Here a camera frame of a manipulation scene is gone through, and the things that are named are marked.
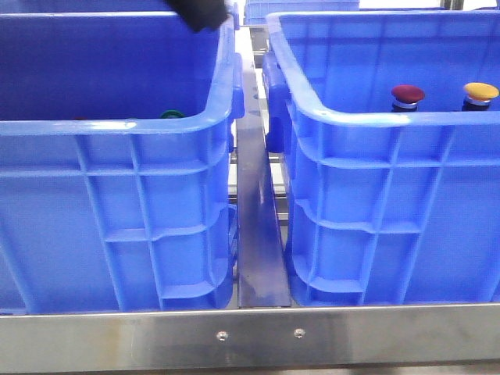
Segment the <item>metal shelf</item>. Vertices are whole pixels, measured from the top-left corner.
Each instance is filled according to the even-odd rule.
[[[291,303],[276,214],[286,202],[274,199],[249,28],[237,46],[247,91],[237,123],[241,308],[1,316],[0,373],[500,361],[500,304],[279,307]]]

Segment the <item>bolt head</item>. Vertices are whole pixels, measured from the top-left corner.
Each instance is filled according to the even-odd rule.
[[[305,330],[303,330],[302,328],[297,328],[295,331],[294,331],[294,337],[295,338],[303,338],[305,335]]]
[[[229,338],[229,334],[225,331],[225,330],[222,330],[220,332],[217,332],[217,340],[219,341],[225,341]]]

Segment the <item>metal rail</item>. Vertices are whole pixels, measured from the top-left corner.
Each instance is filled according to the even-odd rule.
[[[264,144],[255,80],[252,39],[247,27],[237,33],[243,61],[246,114],[237,120],[238,305],[281,307],[291,304],[283,247],[274,203],[273,181]]]

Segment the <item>crate handle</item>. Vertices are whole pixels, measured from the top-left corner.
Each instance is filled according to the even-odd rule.
[[[240,10],[238,3],[235,2],[233,5],[227,5],[227,12],[232,15],[234,21],[234,29],[240,30]]]
[[[241,55],[234,54],[234,70],[233,70],[233,99],[231,104],[231,115],[227,124],[227,151],[231,153],[234,150],[234,135],[231,133],[231,123],[234,119],[240,119],[245,115],[245,102],[243,92],[243,78]]]
[[[268,152],[284,151],[284,128],[291,126],[288,103],[290,89],[273,52],[262,60],[262,78],[269,106],[269,132],[266,135]]]

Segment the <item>metal bar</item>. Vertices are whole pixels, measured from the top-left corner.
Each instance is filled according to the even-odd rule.
[[[237,32],[236,46],[243,59],[246,109],[245,117],[237,120],[238,305],[289,306],[290,291],[247,27]]]
[[[230,163],[236,164],[238,162],[238,148],[235,147],[234,151],[230,155]]]
[[[464,0],[441,0],[441,6],[448,10],[463,10]]]
[[[0,372],[500,360],[500,304],[0,317]]]
[[[255,67],[263,67],[263,56],[269,48],[269,34],[266,26],[250,27]]]
[[[288,202],[287,197],[282,194],[275,194],[274,199],[276,202],[276,211],[278,217],[278,223],[280,224],[281,230],[283,230],[283,226],[288,225]],[[236,194],[229,195],[229,203],[231,205],[236,205],[238,203]]]
[[[498,375],[500,362],[472,362],[435,366],[347,366],[326,369],[170,370],[168,375]],[[134,371],[133,375],[159,375],[158,371]],[[110,375],[93,372],[92,375]]]
[[[275,154],[274,152],[269,153],[269,163],[277,164],[281,163],[280,154]]]

